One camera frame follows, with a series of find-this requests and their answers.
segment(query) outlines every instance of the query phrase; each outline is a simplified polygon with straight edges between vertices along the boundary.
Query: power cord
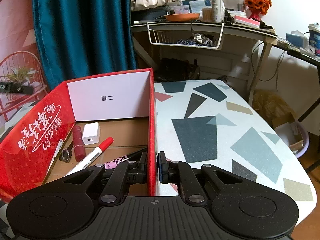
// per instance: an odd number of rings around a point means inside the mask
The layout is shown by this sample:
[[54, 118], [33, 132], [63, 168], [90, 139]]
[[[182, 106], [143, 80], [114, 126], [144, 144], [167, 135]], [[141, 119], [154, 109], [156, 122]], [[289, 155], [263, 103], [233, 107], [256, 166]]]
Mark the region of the power cord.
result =
[[[254, 74], [255, 74], [255, 71], [254, 71], [254, 67], [253, 67], [252, 57], [253, 57], [253, 54], [254, 54], [255, 50], [256, 50], [261, 44], [263, 44], [263, 42], [261, 42], [260, 44], [258, 44], [258, 45], [253, 49], [253, 52], [252, 52], [251, 57], [250, 57], [251, 67], [252, 67], [252, 70], [253, 70], [253, 73], [254, 73]], [[280, 57], [279, 57], [279, 59], [278, 59], [278, 63], [277, 63], [277, 67], [276, 67], [276, 72], [275, 72], [275, 74], [274, 74], [271, 78], [269, 78], [268, 80], [261, 80], [261, 79], [260, 79], [260, 81], [262, 81], [262, 82], [268, 82], [268, 81], [272, 80], [275, 76], [277, 76], [277, 78], [276, 78], [276, 79], [277, 79], [277, 80], [276, 80], [277, 91], [278, 91], [279, 67], [280, 67], [280, 65], [281, 65], [281, 63], [282, 63], [282, 61], [283, 61], [283, 59], [284, 59], [284, 54], [285, 54], [285, 51], [282, 52], [282, 54], [280, 55]]]

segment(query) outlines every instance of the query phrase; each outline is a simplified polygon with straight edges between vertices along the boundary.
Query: red chair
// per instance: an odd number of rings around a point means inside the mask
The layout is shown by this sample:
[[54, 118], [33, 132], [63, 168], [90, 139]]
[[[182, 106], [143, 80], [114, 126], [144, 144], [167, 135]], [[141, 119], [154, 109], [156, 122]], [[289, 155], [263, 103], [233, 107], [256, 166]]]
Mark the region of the red chair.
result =
[[47, 94], [47, 86], [44, 84], [40, 62], [36, 55], [28, 51], [14, 52], [0, 63], [0, 81], [11, 81], [6, 75], [13, 74], [14, 71], [23, 67], [29, 68], [30, 71], [35, 71], [33, 75], [26, 78], [23, 83], [25, 85], [31, 85], [34, 88], [34, 93], [32, 95], [0, 94], [0, 116], [3, 115], [6, 122], [9, 120], [7, 116], [9, 112], [14, 109], [19, 110], [19, 108], [27, 102], [40, 100]]

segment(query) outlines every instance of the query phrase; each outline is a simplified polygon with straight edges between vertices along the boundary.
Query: white wire basket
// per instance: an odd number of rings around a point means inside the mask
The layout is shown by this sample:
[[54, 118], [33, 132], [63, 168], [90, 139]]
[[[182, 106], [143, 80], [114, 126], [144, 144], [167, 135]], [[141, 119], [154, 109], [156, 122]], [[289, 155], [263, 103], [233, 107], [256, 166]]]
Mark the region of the white wire basket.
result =
[[152, 45], [214, 49], [214, 50], [222, 49], [223, 38], [224, 38], [224, 35], [223, 35], [224, 23], [222, 23], [220, 35], [217, 38], [214, 47], [177, 44], [177, 41], [181, 39], [181, 36], [178, 35], [177, 31], [156, 31], [150, 28], [149, 22], [147, 22], [147, 28], [148, 28], [149, 41]]

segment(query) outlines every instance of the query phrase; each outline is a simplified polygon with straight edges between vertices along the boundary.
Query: pink label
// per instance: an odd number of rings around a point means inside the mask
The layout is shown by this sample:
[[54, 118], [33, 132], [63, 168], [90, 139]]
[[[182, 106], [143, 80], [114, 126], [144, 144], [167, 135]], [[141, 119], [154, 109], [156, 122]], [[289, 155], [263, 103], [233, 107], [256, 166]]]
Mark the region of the pink label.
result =
[[114, 163], [114, 162], [105, 163], [106, 170], [114, 169], [117, 165], [118, 163]]

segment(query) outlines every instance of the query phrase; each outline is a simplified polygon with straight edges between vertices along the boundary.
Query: white wall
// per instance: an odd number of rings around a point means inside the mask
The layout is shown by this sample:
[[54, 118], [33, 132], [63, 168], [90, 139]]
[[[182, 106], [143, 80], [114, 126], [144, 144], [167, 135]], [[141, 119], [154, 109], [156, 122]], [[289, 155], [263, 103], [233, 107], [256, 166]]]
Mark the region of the white wall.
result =
[[[272, 0], [273, 6], [262, 18], [267, 25], [272, 25], [278, 36], [294, 30], [308, 32], [310, 23], [320, 22], [318, 9], [320, 0]], [[273, 76], [277, 59], [282, 53], [272, 48], [267, 66], [262, 74], [263, 80]], [[279, 94], [296, 111], [302, 115], [320, 96], [317, 69], [301, 60], [285, 56], [279, 72]], [[259, 82], [258, 88], [275, 90], [276, 80]], [[319, 134], [320, 106], [303, 122], [309, 132]]]

